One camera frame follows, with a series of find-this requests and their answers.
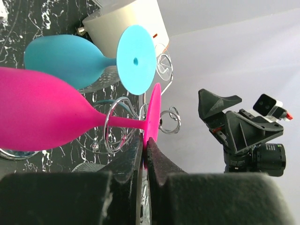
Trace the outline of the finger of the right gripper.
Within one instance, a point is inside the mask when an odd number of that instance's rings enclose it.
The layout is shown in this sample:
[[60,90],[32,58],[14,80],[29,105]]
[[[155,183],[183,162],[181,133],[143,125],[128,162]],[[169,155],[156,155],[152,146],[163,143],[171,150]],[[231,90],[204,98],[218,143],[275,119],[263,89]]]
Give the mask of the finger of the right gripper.
[[206,89],[198,91],[198,99],[198,114],[207,126],[223,126],[223,110],[242,102],[237,95],[221,97]]

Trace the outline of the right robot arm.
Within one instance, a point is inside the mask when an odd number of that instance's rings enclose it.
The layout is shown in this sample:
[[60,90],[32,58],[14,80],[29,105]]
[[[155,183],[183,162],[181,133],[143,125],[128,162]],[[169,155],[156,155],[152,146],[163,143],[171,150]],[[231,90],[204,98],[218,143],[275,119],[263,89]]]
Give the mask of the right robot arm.
[[206,89],[198,91],[198,114],[223,146],[226,172],[263,172],[280,177],[286,167],[285,148],[271,140],[283,135],[278,121],[292,120],[282,102],[262,94],[248,112],[228,108],[242,102],[237,96],[221,97]]

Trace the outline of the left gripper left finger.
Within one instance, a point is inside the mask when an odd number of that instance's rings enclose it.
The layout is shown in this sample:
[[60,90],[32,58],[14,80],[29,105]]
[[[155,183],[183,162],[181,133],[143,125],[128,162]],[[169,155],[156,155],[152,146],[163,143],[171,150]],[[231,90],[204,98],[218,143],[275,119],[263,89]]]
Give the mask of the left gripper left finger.
[[97,172],[15,173],[0,181],[3,225],[137,225],[143,138]]

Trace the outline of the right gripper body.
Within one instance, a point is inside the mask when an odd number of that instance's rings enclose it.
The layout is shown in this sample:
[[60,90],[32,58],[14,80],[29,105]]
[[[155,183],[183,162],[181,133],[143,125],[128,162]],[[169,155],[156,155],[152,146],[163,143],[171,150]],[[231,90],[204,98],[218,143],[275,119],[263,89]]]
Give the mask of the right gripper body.
[[284,128],[261,116],[228,111],[209,120],[209,131],[232,155],[243,154],[255,145],[266,143],[283,134]]

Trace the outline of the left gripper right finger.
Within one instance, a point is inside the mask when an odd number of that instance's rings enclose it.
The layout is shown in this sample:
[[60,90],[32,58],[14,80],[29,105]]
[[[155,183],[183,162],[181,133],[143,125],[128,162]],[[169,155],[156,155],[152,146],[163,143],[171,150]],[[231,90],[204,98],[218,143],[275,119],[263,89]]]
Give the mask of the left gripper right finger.
[[149,139],[146,165],[154,225],[293,225],[272,178],[264,173],[187,173]]

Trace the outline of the pink wine glass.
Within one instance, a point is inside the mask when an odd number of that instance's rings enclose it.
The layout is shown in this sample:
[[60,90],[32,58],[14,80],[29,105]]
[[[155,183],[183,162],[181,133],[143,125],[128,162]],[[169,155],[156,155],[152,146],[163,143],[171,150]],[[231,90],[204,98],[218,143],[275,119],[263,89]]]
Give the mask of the pink wine glass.
[[161,86],[151,94],[145,120],[97,111],[75,88],[38,71],[0,69],[0,157],[23,160],[65,145],[92,128],[142,129],[143,143],[156,140],[160,125]]

